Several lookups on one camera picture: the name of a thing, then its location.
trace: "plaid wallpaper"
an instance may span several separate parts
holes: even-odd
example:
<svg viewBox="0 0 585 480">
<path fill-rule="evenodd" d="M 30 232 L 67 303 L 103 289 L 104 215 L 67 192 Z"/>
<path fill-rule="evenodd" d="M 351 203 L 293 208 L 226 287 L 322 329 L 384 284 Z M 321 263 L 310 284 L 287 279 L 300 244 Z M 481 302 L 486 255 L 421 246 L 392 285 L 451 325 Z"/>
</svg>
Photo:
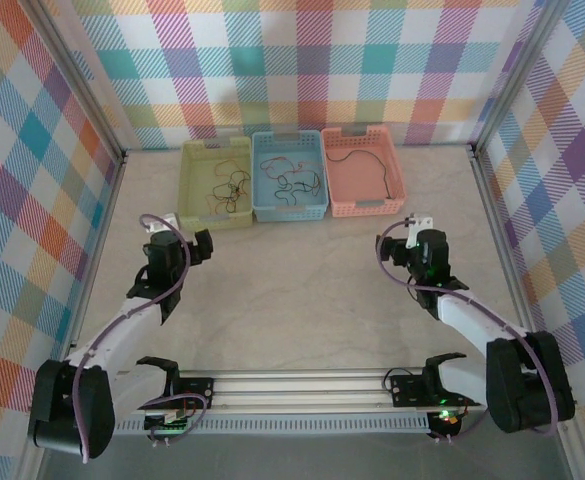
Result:
<svg viewBox="0 0 585 480">
<path fill-rule="evenodd" d="M 60 353 L 114 166 L 17 1 L 0 0 L 0 479 L 35 371 Z"/>
<path fill-rule="evenodd" d="M 585 423 L 585 0 L 573 1 L 488 149 L 534 321 Z"/>
<path fill-rule="evenodd" d="M 465 143 L 543 0 L 47 0 L 126 142 L 178 147 L 221 126 L 396 124 Z"/>
</svg>

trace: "marble floor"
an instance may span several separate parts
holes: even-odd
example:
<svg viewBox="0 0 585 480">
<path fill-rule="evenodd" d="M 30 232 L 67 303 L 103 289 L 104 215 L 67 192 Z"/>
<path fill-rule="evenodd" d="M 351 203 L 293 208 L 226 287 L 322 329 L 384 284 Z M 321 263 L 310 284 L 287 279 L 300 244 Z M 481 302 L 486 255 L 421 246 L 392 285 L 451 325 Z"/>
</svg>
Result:
<svg viewBox="0 0 585 480">
<path fill-rule="evenodd" d="M 397 216 L 256 223 L 212 232 L 212 259 L 193 268 L 168 322 L 131 352 L 182 369 L 421 366 L 429 356 L 478 352 L 435 321 L 379 270 L 374 240 L 410 212 L 446 232 L 452 273 L 515 318 L 474 175 L 463 147 L 400 148 L 408 200 Z M 144 264 L 142 213 L 176 210 L 179 152 L 133 153 L 92 291 L 80 342 L 119 309 Z M 407 271 L 395 268 L 407 279 Z"/>
</svg>

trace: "yellow basket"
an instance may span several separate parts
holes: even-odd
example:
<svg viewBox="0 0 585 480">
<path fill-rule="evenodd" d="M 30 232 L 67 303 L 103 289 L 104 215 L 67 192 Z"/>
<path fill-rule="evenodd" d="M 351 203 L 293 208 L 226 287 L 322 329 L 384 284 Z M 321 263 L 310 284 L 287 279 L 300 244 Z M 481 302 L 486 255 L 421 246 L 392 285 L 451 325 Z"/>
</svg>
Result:
<svg viewBox="0 0 585 480">
<path fill-rule="evenodd" d="M 181 226 L 196 232 L 208 228 L 249 227 L 252 225 L 252 188 L 250 139 L 248 137 L 211 138 L 185 142 L 181 149 L 178 213 Z M 224 203 L 214 194 L 225 194 L 225 181 L 240 184 L 242 192 L 235 203 Z"/>
</svg>

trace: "pink basket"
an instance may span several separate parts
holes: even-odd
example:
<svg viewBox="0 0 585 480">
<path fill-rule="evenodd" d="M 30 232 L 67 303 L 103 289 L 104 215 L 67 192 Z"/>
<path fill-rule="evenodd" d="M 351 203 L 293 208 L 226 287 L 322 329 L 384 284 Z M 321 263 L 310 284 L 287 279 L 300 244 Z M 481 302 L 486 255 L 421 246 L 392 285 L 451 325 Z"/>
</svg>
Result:
<svg viewBox="0 0 585 480">
<path fill-rule="evenodd" d="M 403 174 L 385 125 L 326 128 L 321 136 L 333 217 L 399 211 L 406 199 Z"/>
</svg>

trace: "robotic arm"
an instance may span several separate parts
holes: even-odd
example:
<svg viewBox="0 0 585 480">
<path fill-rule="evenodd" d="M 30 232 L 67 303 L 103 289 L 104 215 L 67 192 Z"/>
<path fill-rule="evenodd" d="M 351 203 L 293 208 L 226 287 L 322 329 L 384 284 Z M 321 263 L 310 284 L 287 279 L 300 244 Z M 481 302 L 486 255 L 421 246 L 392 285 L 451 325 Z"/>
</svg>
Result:
<svg viewBox="0 0 585 480">
<path fill-rule="evenodd" d="M 207 230 L 196 233 L 195 238 L 196 245 L 193 242 L 185 245 L 190 266 L 208 260 L 213 251 Z M 143 252 L 148 264 L 139 270 L 116 317 L 94 337 L 106 334 L 98 349 L 89 350 L 94 344 L 92 339 L 65 360 L 48 360 L 38 370 L 28 426 L 28 437 L 35 445 L 82 453 L 72 384 L 86 353 L 90 358 L 81 373 L 79 399 L 91 458 L 105 450 L 117 423 L 134 410 L 157 397 L 183 393 L 178 365 L 169 360 L 145 357 L 129 373 L 117 376 L 130 351 L 165 323 L 181 299 L 181 287 L 175 285 L 186 267 L 186 252 L 175 233 L 167 230 L 154 233 L 150 243 L 143 246 Z M 170 289 L 172 293 L 165 296 Z M 148 300 L 158 303 L 139 309 Z M 121 316 L 127 318 L 118 323 Z M 116 335 L 107 335 L 114 330 Z"/>
<path fill-rule="evenodd" d="M 468 287 L 451 275 L 446 235 L 433 229 L 432 218 L 413 215 L 406 224 L 406 239 L 377 237 L 379 261 L 391 258 L 394 265 L 406 267 L 419 305 L 461 333 L 486 358 L 485 364 L 470 362 L 461 353 L 428 359 L 422 379 L 430 396 L 447 398 L 455 392 L 487 405 L 494 422 L 508 433 L 549 424 L 551 400 L 522 344 L 527 342 L 547 374 L 558 420 L 572 418 L 574 399 L 555 338 L 508 324 L 478 304 Z"/>
</svg>

